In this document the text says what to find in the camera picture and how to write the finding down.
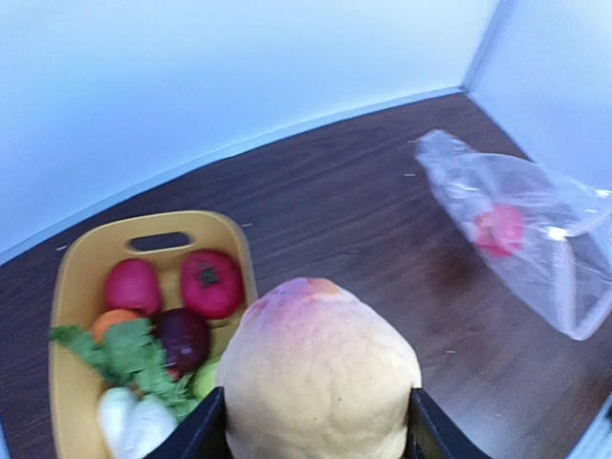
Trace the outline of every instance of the handle hole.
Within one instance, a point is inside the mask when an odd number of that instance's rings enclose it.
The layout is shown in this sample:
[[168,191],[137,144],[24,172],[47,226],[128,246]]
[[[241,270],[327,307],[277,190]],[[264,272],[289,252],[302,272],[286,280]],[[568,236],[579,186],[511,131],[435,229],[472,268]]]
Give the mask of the handle hole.
[[163,249],[176,249],[191,244],[193,241],[184,232],[167,232],[152,236],[135,237],[130,239],[128,246],[134,251],[161,251]]

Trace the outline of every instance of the beige tray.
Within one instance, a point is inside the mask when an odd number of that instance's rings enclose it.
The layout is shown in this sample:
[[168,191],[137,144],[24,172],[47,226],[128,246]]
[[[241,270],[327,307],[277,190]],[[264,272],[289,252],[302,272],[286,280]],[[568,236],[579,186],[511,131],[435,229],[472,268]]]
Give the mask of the beige tray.
[[[132,239],[183,232],[191,243],[158,251],[135,251]],[[164,308],[182,306],[179,288],[181,263],[189,251],[216,249],[236,260],[242,269],[246,301],[230,319],[213,321],[212,356],[228,345],[247,305],[257,298],[247,240],[229,218],[213,212],[185,211],[123,220],[81,236],[62,260],[55,285],[52,326],[89,328],[105,311],[102,287],[111,268],[125,258],[138,257],[158,270]],[[51,344],[49,381],[55,449],[58,459],[108,459],[98,427],[98,398],[104,381],[70,351]]]

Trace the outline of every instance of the round beige object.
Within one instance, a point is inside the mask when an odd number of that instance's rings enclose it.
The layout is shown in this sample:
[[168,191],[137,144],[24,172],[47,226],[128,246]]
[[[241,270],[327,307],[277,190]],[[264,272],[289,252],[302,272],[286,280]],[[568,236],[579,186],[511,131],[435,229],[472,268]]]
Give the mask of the round beige object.
[[247,310],[216,382],[235,459],[399,459],[421,370],[368,305],[298,278]]

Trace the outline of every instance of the wall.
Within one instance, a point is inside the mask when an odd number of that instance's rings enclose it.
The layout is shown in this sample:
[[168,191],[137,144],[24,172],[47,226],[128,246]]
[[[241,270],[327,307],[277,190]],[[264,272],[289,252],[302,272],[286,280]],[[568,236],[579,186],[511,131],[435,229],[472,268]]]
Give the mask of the wall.
[[612,188],[612,2],[509,3],[472,99],[534,160]]
[[495,3],[1,2],[0,263],[196,166],[458,86]]

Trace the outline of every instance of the carrot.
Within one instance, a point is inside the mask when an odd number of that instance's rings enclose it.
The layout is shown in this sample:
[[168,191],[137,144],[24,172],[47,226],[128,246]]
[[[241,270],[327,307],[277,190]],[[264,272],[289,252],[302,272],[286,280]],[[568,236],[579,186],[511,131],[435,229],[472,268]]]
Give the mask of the carrot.
[[92,325],[90,331],[94,336],[95,342],[102,342],[104,340],[104,335],[111,325],[127,322],[129,320],[136,320],[137,318],[142,318],[142,316],[134,311],[128,311],[127,309],[113,309],[112,311],[108,311],[98,317]]

